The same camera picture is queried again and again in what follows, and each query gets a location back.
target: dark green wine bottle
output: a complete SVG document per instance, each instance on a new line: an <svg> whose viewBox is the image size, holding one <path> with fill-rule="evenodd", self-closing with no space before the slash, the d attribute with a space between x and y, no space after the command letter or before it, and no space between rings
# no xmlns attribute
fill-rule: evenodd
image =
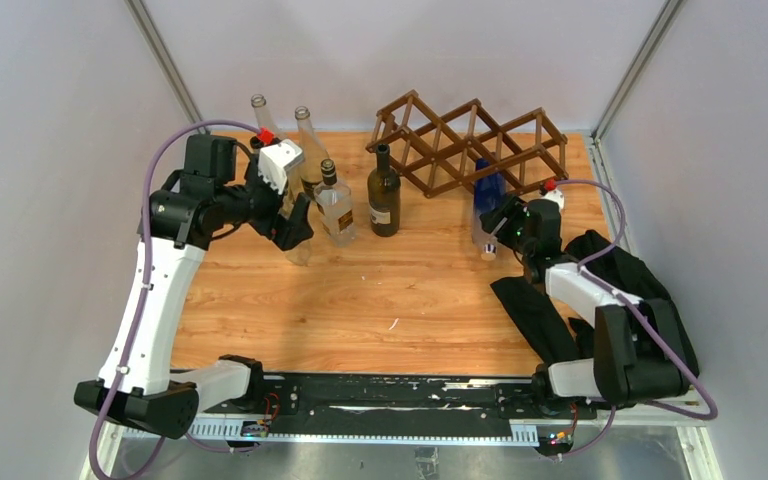
<svg viewBox="0 0 768 480"><path fill-rule="evenodd" d="M390 167L390 146L378 145L375 155L377 166L366 180L372 231L379 237L391 237L399 231L402 182L399 174Z"/></svg>

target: wooden lattice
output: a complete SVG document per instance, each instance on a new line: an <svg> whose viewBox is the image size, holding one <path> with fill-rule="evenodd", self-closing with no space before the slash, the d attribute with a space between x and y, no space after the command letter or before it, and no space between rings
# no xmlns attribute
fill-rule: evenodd
<svg viewBox="0 0 768 480"><path fill-rule="evenodd" d="M402 107L405 107L404 114L401 122L397 124L394 112ZM414 108L429 120L428 123L417 129L408 126ZM461 137L455 133L449 123L466 114L469 114L469 126L466 134ZM514 195L538 190L540 185L549 178L557 180L569 178L565 168L567 137L555 127L542 108L500 125L484 110L477 98L438 116L425 102L419 99L419 94L416 91L411 90L379 110L377 115L378 119L372 132L372 140L367 144L366 150L372 153L379 144L390 145L394 142L404 141L402 158L396 159L391 155L390 164L399 174L422 190L428 198L452 190L459 185L473 193L475 181L494 172L502 173L503 178L508 183L508 192ZM489 130L475 134L476 119L484 122ZM532 145L520 145L509 135L509 132L530 122L535 124L534 143ZM549 137L547 139L543 138L544 130ZM434 132L434 140L429 144L422 137L431 132ZM439 148L441 135L445 135L452 144ZM494 152L491 152L484 143L494 138L496 148ZM502 158L503 144L511 152L504 158ZM556 146L558 147L557 159L549 152L550 148ZM455 167L448 160L458 156L460 157L460 164ZM484 158L489 165L474 171L475 162L479 158ZM542 159L554 175L526 183L525 162L535 158ZM470 171L466 169L467 159L472 162ZM431 165L431 168L428 180L423 181L416 173L417 170L427 165ZM514 175L510 169L517 165L519 165L519 175ZM437 178L435 177L438 168L445 170L452 177L452 180L440 185L436 184Z"/></svg>

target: red cable tip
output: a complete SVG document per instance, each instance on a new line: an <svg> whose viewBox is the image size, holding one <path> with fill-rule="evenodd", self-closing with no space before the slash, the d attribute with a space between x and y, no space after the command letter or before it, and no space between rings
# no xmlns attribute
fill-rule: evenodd
<svg viewBox="0 0 768 480"><path fill-rule="evenodd" d="M257 134L257 138L263 142L264 145L269 145L272 140L275 140L275 134L270 132L267 128L261 128L260 133Z"/></svg>

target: wooden table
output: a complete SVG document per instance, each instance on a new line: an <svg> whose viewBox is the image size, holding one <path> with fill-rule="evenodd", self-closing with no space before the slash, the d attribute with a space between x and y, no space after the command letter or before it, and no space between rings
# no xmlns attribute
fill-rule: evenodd
<svg viewBox="0 0 768 480"><path fill-rule="evenodd" d="M521 267L507 249L494 262L479 258L470 236L472 196L459 188L426 199L404 181L401 230L377 237L369 229L365 183L375 165L364 150L369 135L321 138L352 188L357 239L335 247L311 209L308 267L291 264L248 227L213 243L187 296L172 365L207 365L231 353L256 358L267 370L533 373L539 357L489 286L520 275ZM242 172L246 159L239 157ZM527 178L537 178L539 160L528 165ZM567 169L571 178L592 178L578 135L570 136ZM564 243L589 228L607 234L595 188L567 186L564 193ZM557 305L562 316L572 315Z"/></svg>

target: white label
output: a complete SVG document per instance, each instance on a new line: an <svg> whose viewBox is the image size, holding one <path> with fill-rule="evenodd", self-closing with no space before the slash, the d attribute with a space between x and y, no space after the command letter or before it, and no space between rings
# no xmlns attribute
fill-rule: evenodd
<svg viewBox="0 0 768 480"><path fill-rule="evenodd" d="M369 216L372 219L372 223L377 223L379 225L389 225L390 224L390 212L382 212L381 210L376 210L372 206L369 207Z"/></svg>

